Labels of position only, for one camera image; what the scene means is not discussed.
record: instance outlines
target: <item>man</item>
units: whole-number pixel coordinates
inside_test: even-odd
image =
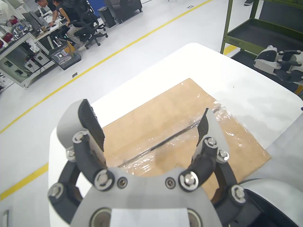
[[[53,12],[53,19],[52,22],[49,24],[50,26],[53,26],[57,17],[58,17],[58,11],[56,11],[56,6],[53,4],[52,0],[35,0],[35,3],[39,4],[40,7],[45,8],[46,6],[49,7],[49,9]]]
[[[66,26],[68,26],[71,21],[80,21],[78,14],[74,11],[71,4],[63,2],[62,0],[52,0],[52,2],[56,6],[56,11],[60,12],[67,20]],[[75,22],[73,25],[69,26],[69,30],[66,33],[67,36],[76,43],[74,47],[79,51],[85,48],[85,43],[80,41],[79,37],[76,37],[74,34],[83,28],[84,27],[81,26],[81,24]]]

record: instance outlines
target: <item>pants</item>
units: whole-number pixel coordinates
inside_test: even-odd
[[[67,36],[74,42],[74,43],[77,43],[77,44],[83,44],[82,41],[80,41],[79,37],[76,37],[74,34],[83,29],[84,27],[75,27],[74,25],[72,25],[70,27],[70,29],[67,31]]]

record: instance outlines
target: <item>black mesh chair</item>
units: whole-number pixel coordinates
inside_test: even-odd
[[[73,9],[76,11],[80,18],[78,24],[82,25],[84,28],[77,31],[74,35],[79,37],[80,41],[86,42],[86,49],[89,49],[89,46],[92,44],[92,41],[95,41],[98,46],[100,43],[97,38],[105,36],[108,37],[107,33],[102,34],[101,32],[97,33],[97,29],[103,29],[105,31],[105,26],[99,24],[97,16],[94,14],[91,6],[87,3],[86,0],[70,0],[73,5]]]

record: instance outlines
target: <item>white table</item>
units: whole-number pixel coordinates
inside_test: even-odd
[[[104,127],[188,78],[221,102],[263,148],[279,137],[302,112],[303,101],[289,90],[198,43],[175,51],[94,102],[92,107]],[[50,138],[49,187],[58,181],[66,161],[65,149],[54,129]],[[77,186],[83,197],[91,187],[82,174]],[[51,205],[49,214],[52,227],[68,226]]]
[[[53,31],[55,31],[55,30],[57,30],[57,29],[63,27],[64,25],[65,25],[65,23],[62,23],[62,22],[60,21],[60,19],[57,19],[56,22],[55,22],[55,26],[50,27],[49,31],[47,31],[47,32],[44,33],[44,34],[39,35],[37,38],[34,37],[34,43],[37,43],[38,46],[39,46],[41,49],[43,49],[44,52],[46,52],[46,53],[48,54],[49,51],[48,51],[48,50],[44,47],[44,45],[43,45],[41,42],[39,42],[39,41],[40,41],[42,38],[47,37],[47,39],[48,39],[48,41],[49,41],[49,44],[50,44],[51,48],[54,49],[55,47],[54,47],[54,45],[53,45],[53,43],[52,43],[52,41],[51,41],[49,35],[50,35],[50,33],[52,33]]]

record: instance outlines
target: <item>robotic arm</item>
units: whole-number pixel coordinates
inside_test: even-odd
[[[228,144],[208,108],[198,133],[187,169],[174,168],[158,177],[133,176],[118,167],[107,167],[103,130],[88,101],[77,101],[57,126],[68,161],[48,198],[71,227],[227,226],[248,195],[227,162]],[[92,184],[84,198],[76,187],[80,172]],[[201,185],[213,172],[219,188],[210,201]]]
[[[272,45],[263,50],[255,59],[254,66],[286,82],[303,85],[303,54],[300,50],[277,52]]]

